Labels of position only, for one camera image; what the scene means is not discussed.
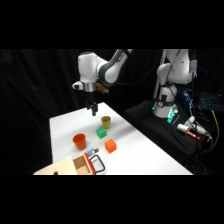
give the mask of cube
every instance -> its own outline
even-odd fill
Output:
[[[117,149],[117,145],[113,139],[110,139],[109,141],[105,142],[105,147],[109,153],[112,153]]]
[[[97,136],[102,139],[107,136],[107,131],[104,128],[99,128],[96,130]]]

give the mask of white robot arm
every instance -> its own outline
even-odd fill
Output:
[[[92,109],[93,116],[98,112],[95,99],[96,82],[107,87],[113,86],[123,73],[134,49],[118,49],[108,62],[93,52],[79,55],[78,67],[81,80],[73,84],[73,88],[83,90],[87,109]]]
[[[98,111],[95,99],[97,80],[107,87],[115,85],[134,51],[134,49],[118,49],[109,62],[93,52],[85,52],[79,56],[81,80],[73,84],[73,88],[83,90],[87,109],[92,109],[93,116]],[[197,63],[190,61],[188,53],[188,49],[164,50],[161,66],[157,71],[160,92],[156,97],[158,103],[154,114],[158,117],[167,118],[174,105],[177,90],[173,84],[188,84],[192,81],[192,73],[196,71]],[[163,64],[165,56],[170,63]]]

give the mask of wooden board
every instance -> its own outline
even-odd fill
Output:
[[[78,175],[71,156],[37,171],[34,175],[55,175],[56,172],[57,175]]]

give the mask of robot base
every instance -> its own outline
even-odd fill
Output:
[[[157,117],[160,117],[160,118],[168,118],[168,115],[170,113],[170,110],[172,108],[174,108],[175,105],[173,106],[166,106],[166,107],[159,107],[158,105],[155,106],[155,109],[153,111],[153,114]]]

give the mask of black background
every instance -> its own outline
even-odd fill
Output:
[[[79,81],[77,58],[93,51],[110,60],[116,49],[4,49],[0,50],[0,173],[33,174],[52,163],[49,118],[84,108],[82,92],[72,89]],[[120,82],[135,82],[155,63],[159,49],[139,49]],[[208,70],[206,90],[224,94],[224,50],[198,50],[199,65]],[[113,86],[109,95],[98,94],[116,112],[153,96],[156,69],[135,86]],[[222,140],[210,164],[222,173]]]

